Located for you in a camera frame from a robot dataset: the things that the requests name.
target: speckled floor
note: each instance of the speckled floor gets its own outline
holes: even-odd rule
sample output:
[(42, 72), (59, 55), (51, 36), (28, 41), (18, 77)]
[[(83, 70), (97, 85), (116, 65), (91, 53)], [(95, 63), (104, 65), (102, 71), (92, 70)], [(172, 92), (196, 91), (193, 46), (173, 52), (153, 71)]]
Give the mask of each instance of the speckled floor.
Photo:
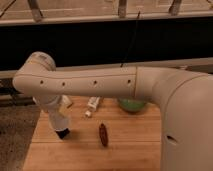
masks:
[(39, 117), (35, 105), (0, 108), (0, 171), (20, 171)]

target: dark background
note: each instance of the dark background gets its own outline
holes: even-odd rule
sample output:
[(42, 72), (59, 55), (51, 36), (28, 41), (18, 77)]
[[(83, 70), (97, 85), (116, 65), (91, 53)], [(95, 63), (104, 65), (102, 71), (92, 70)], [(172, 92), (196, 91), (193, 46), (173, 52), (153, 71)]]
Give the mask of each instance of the dark background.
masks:
[[(120, 63), (136, 21), (0, 27), (0, 70), (18, 69), (34, 51), (57, 66)], [(213, 56), (213, 18), (141, 20), (127, 62)]]

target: wooden table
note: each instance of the wooden table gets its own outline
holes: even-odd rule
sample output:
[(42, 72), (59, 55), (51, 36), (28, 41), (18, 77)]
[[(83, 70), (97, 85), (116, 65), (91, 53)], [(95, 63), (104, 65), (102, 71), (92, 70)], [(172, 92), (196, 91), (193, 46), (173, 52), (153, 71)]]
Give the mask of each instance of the wooden table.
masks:
[[(131, 115), (115, 99), (104, 99), (92, 118), (86, 118), (88, 97), (71, 97), (74, 105), (65, 111), (71, 133), (60, 140), (41, 113), (23, 167), (24, 171), (159, 171), (160, 111), (153, 104)], [(109, 146), (98, 133), (101, 123), (108, 130)]]

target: green bowl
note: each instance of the green bowl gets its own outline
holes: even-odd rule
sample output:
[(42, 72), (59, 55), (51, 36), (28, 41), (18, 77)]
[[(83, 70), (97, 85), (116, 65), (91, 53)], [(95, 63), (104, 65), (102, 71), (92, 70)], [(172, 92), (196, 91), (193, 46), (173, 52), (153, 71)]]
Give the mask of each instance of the green bowl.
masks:
[(129, 99), (117, 99), (120, 107), (125, 111), (135, 113), (139, 112), (145, 105), (146, 102), (129, 100)]

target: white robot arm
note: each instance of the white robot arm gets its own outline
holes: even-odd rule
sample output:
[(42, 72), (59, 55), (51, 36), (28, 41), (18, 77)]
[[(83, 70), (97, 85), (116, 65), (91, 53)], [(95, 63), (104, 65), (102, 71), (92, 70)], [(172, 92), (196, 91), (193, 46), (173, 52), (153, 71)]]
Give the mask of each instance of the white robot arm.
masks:
[(68, 128), (67, 118), (57, 112), (62, 94), (149, 101), (162, 113), (161, 171), (213, 170), (213, 76), (152, 67), (55, 69), (49, 55), (35, 52), (13, 85), (35, 97), (56, 131)]

